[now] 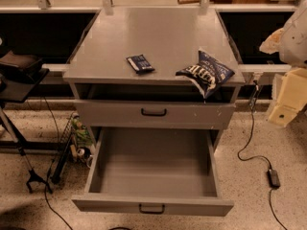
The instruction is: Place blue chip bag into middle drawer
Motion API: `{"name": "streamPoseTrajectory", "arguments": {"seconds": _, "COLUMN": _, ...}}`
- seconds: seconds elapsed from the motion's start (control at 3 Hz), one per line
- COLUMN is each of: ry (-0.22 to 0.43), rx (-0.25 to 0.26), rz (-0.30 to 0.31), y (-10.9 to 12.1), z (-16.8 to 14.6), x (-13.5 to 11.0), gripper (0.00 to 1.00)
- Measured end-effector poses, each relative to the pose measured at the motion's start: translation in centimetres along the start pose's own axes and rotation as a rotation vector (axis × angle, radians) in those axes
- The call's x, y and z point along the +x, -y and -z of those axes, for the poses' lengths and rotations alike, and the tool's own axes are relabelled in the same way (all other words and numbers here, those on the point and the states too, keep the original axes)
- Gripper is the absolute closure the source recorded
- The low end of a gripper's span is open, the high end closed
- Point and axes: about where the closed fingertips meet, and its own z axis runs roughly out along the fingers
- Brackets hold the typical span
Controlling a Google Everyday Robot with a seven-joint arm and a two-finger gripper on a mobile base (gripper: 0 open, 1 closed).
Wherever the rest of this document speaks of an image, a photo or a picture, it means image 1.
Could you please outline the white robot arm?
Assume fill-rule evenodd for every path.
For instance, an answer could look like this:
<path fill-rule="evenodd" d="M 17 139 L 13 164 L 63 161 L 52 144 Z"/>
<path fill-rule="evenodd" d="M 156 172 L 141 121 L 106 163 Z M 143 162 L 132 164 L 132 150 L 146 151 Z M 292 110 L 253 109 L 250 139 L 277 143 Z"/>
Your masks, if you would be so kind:
<path fill-rule="evenodd" d="M 259 50 L 278 52 L 291 69 L 281 78 L 269 122 L 280 127 L 290 123 L 307 104 L 307 1 L 302 2 L 281 29 L 263 41 Z"/>

